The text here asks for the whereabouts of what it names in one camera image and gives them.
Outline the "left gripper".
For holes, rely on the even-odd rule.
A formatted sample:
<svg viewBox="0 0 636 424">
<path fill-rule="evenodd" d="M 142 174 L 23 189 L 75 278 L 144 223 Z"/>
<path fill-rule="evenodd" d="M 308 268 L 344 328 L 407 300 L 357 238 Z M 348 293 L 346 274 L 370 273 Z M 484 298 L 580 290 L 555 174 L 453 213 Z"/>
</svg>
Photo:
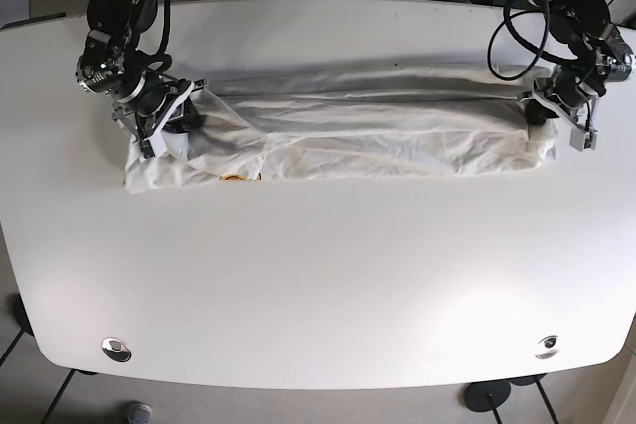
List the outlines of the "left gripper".
<svg viewBox="0 0 636 424">
<path fill-rule="evenodd" d="M 518 102 L 530 126 L 543 126 L 549 120 L 561 119 L 572 129 L 594 129 L 596 92 L 574 79 L 539 78 L 530 91 L 523 92 Z"/>
</svg>

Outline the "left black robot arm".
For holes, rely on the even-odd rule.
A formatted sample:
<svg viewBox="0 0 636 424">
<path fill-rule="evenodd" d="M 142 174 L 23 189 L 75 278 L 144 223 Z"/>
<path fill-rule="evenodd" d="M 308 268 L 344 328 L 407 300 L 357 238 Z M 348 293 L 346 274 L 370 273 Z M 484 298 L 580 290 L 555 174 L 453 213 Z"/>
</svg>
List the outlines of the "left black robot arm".
<svg viewBox="0 0 636 424">
<path fill-rule="evenodd" d="M 491 74 L 506 82 L 524 78 L 540 60 L 556 66 L 549 77 L 533 81 L 521 97 L 526 120 L 539 126 L 564 118 L 586 133 L 593 131 L 592 103 L 606 94 L 609 83 L 624 82 L 635 66 L 635 55 L 612 22 L 605 0 L 530 0 L 544 18 L 536 46 L 516 30 L 511 13 L 520 0 L 506 0 L 503 22 L 512 38 L 534 57 L 521 72 L 503 76 L 488 65 Z"/>
</svg>

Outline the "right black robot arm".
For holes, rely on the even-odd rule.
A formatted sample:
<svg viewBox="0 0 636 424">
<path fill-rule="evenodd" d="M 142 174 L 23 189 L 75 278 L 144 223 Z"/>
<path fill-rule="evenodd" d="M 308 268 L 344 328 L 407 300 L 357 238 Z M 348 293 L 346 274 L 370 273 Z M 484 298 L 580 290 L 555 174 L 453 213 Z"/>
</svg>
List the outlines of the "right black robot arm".
<svg viewBox="0 0 636 424">
<path fill-rule="evenodd" d="M 89 33 L 79 57 L 76 81 L 114 101 L 113 116 L 133 135 L 144 155 L 162 132 L 190 133 L 204 118 L 190 95 L 203 84 L 174 79 L 170 39 L 171 0 L 90 0 Z"/>
</svg>

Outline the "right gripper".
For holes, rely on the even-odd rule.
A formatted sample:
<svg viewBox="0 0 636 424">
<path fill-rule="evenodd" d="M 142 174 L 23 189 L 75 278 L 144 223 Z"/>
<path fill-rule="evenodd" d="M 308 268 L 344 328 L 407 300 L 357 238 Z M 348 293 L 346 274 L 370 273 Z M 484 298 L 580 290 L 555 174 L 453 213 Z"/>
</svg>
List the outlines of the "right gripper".
<svg viewBox="0 0 636 424">
<path fill-rule="evenodd" d="M 133 143 L 155 131 L 161 131 L 162 135 L 188 134 L 205 123 L 191 96 L 206 85 L 204 80 L 143 77 L 129 97 L 114 101 L 112 119 L 131 134 Z"/>
</svg>

